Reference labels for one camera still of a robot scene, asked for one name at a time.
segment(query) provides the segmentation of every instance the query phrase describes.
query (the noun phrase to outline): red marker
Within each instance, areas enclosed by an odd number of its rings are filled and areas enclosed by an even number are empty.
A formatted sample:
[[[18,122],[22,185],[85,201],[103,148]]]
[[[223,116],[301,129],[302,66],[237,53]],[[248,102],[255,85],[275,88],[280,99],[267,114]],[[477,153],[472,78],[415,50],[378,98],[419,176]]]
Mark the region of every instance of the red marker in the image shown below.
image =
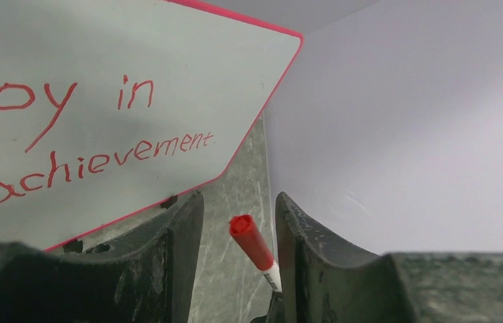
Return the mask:
[[[260,234],[254,218],[248,214],[234,217],[230,221],[230,236],[264,274],[273,290],[281,293],[279,266]]]

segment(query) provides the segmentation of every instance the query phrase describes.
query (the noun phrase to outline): red edge trim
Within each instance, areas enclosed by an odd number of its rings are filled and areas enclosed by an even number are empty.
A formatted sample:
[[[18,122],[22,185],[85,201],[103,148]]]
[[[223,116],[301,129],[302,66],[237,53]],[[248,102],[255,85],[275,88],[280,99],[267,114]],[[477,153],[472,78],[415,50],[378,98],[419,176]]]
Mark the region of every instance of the red edge trim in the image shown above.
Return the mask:
[[[202,10],[202,11],[205,11],[205,12],[213,13],[215,15],[221,15],[223,17],[227,17],[227,18],[231,18],[231,19],[238,20],[238,21],[241,21],[241,22],[245,22],[245,23],[250,24],[250,25],[255,25],[255,26],[263,27],[265,29],[271,29],[271,30],[274,30],[276,32],[280,32],[282,34],[288,34],[289,36],[297,37],[300,40],[297,52],[295,52],[295,55],[293,55],[293,58],[291,59],[291,62],[289,62],[289,65],[287,65],[287,68],[285,69],[285,71],[281,75],[281,78],[279,79],[279,81],[275,85],[273,91],[271,92],[270,96],[266,100],[266,103],[264,103],[264,106],[262,106],[262,109],[260,110],[260,113],[258,114],[258,116],[256,117],[256,119],[252,122],[251,126],[249,126],[249,129],[247,130],[247,132],[245,133],[245,136],[243,137],[243,139],[239,143],[238,148],[235,150],[232,158],[230,159],[230,161],[226,165],[226,168],[218,176],[216,176],[215,178],[209,180],[208,182],[202,183],[202,184],[197,185],[197,186],[195,186],[195,187],[193,187],[193,188],[191,188],[189,190],[185,190],[185,191],[183,191],[181,193],[178,193],[178,195],[183,195],[183,194],[186,194],[186,193],[188,193],[188,192],[190,192],[192,190],[195,190],[195,189],[197,189],[197,188],[199,188],[201,186],[204,186],[204,185],[206,185],[206,184],[208,184],[210,182],[214,182],[215,180],[217,180],[218,178],[220,178],[226,172],[226,170],[228,169],[228,167],[232,164],[232,161],[233,161],[235,155],[237,154],[237,152],[240,150],[241,146],[243,145],[243,142],[245,141],[245,139],[249,135],[249,132],[252,131],[254,125],[256,125],[256,122],[258,121],[259,117],[262,115],[264,109],[266,108],[269,100],[271,100],[271,97],[273,96],[273,93],[275,93],[275,91],[277,90],[277,87],[281,83],[281,80],[283,79],[283,77],[285,77],[285,74],[287,74],[287,71],[289,70],[289,67],[291,67],[291,65],[293,64],[293,62],[297,58],[297,55],[301,51],[301,48],[303,47],[303,35],[300,32],[289,30],[287,28],[283,28],[283,27],[280,27],[280,26],[277,26],[277,25],[274,25],[274,24],[270,24],[268,22],[263,22],[262,20],[259,20],[259,19],[256,19],[256,18],[252,18],[252,17],[247,17],[246,15],[242,15],[240,13],[235,13],[233,11],[229,11],[228,9],[223,9],[223,8],[217,7],[215,5],[211,5],[211,4],[204,3],[204,2],[201,2],[201,1],[197,1],[197,0],[166,0],[166,1],[172,2],[172,3],[177,3],[179,5],[184,5],[186,7],[191,7],[191,8],[197,9],[197,10]],[[109,225],[115,224],[115,223],[117,223],[119,221],[122,221],[122,220],[125,220],[125,219],[129,218],[129,217],[132,217],[133,215],[136,215],[136,214],[139,214],[139,213],[141,213],[143,211],[146,211],[147,209],[156,207],[157,205],[160,205],[162,202],[165,202],[167,199],[168,198],[166,198],[166,199],[164,199],[162,201],[159,201],[157,203],[154,203],[152,205],[149,205],[148,207],[143,207],[142,209],[140,209],[138,211],[135,211],[135,212],[133,212],[131,214],[125,215],[123,217],[120,217],[119,219],[113,220],[113,221],[111,221],[109,223],[103,224],[100,227],[97,227],[97,228],[95,228],[93,230],[89,230],[89,231],[87,231],[85,233],[82,233],[82,234],[80,234],[80,235],[78,235],[78,236],[76,236],[74,238],[71,238],[71,239],[66,240],[64,242],[61,242],[60,244],[56,244],[56,245],[51,246],[49,248],[46,248],[44,250],[45,251],[51,251],[53,249],[59,248],[61,246],[64,246],[66,243],[70,242],[71,240],[82,238],[84,236],[92,234],[93,232],[95,232],[97,230],[101,230],[101,229],[103,229],[105,227],[108,227]]]

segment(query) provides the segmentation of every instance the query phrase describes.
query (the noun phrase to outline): gray wall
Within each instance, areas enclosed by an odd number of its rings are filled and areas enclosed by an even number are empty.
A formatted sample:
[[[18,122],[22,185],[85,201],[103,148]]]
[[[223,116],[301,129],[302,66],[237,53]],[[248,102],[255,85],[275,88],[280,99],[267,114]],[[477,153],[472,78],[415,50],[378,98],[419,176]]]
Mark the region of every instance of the gray wall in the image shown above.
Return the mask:
[[[351,242],[503,251],[503,1],[380,1],[312,32],[265,119],[272,191]]]

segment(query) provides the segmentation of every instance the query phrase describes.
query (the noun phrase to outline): red marker cap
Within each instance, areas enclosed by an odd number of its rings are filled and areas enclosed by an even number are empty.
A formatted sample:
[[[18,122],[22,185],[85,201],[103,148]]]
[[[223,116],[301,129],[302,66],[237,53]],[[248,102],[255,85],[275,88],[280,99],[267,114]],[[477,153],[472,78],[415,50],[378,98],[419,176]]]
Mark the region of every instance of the red marker cap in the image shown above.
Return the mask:
[[[273,254],[263,239],[254,218],[249,214],[230,220],[230,236],[239,244],[249,259],[261,271],[272,268]]]

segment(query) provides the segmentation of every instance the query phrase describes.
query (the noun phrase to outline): whiteboard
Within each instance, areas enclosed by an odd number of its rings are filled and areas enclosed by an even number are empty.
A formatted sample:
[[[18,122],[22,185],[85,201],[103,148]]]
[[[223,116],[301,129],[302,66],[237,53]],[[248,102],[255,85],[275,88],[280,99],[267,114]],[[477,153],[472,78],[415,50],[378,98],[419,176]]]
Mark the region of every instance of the whiteboard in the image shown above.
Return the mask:
[[[50,248],[214,180],[301,43],[195,1],[0,0],[0,241]]]

